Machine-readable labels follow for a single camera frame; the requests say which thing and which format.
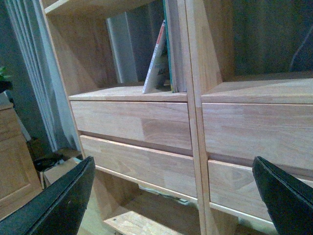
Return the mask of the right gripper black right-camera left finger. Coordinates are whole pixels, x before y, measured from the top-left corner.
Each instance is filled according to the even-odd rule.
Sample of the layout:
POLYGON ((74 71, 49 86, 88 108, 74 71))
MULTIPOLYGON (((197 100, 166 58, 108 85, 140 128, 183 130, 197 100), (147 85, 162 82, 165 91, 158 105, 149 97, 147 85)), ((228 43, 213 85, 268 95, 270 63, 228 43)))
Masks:
POLYGON ((2 235, 76 235, 95 176, 87 157, 31 201, 0 221, 2 235))

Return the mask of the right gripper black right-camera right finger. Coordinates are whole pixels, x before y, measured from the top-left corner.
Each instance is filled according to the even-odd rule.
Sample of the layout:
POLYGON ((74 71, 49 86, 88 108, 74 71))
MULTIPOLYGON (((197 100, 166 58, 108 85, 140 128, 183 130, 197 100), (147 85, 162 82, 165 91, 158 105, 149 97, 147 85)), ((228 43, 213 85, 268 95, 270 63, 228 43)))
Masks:
POLYGON ((313 233, 313 188, 257 156, 252 166, 257 189, 280 235, 313 233))

